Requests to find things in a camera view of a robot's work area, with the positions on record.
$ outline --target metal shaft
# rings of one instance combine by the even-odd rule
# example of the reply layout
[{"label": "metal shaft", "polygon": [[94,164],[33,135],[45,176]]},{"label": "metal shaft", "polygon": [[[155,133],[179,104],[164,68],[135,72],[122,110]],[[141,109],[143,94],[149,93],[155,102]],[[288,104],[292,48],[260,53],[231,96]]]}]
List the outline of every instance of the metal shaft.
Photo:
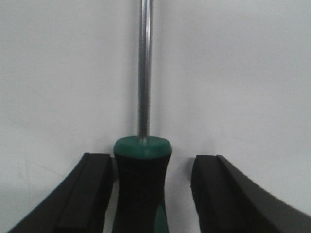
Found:
[{"label": "metal shaft", "polygon": [[141,0],[138,82],[138,137],[145,141],[150,124],[152,0]]}]

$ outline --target screwdriver handle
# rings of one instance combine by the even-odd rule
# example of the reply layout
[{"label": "screwdriver handle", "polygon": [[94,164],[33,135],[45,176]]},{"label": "screwdriver handle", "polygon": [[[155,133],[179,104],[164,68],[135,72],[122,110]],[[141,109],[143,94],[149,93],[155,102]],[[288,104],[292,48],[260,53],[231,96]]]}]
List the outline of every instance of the screwdriver handle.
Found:
[{"label": "screwdriver handle", "polygon": [[149,136],[148,143],[140,143],[133,136],[119,139],[114,152],[119,197],[112,233],[168,233],[164,182],[169,142]]}]

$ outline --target white background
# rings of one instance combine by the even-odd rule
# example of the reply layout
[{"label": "white background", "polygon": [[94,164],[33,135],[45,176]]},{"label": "white background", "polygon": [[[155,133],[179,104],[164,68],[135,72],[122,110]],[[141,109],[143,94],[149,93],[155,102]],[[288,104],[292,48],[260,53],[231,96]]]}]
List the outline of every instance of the white background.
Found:
[{"label": "white background", "polygon": [[[0,232],[84,152],[136,133],[139,0],[1,1]],[[311,4],[154,0],[151,133],[172,233],[198,233],[195,155],[221,154],[311,215]],[[110,232],[117,198],[111,198]]]}]

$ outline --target green handle top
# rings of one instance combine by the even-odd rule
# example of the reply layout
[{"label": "green handle top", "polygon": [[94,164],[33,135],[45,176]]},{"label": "green handle top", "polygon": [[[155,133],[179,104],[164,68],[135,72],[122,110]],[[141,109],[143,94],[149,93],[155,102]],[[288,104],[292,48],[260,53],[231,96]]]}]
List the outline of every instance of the green handle top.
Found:
[{"label": "green handle top", "polygon": [[146,141],[137,136],[119,139],[114,146],[114,154],[132,159],[157,159],[172,153],[168,140],[160,137],[147,137]]}]

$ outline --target screwdriver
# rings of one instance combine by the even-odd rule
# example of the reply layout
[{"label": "screwdriver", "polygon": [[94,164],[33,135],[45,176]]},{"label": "screwdriver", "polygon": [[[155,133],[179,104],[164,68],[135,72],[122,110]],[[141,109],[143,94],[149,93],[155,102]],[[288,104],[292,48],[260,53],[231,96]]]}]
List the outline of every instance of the screwdriver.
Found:
[{"label": "screwdriver", "polygon": [[172,148],[149,136],[152,0],[141,0],[138,79],[138,135],[119,139],[114,154],[119,197],[112,233],[168,233],[164,183]]}]

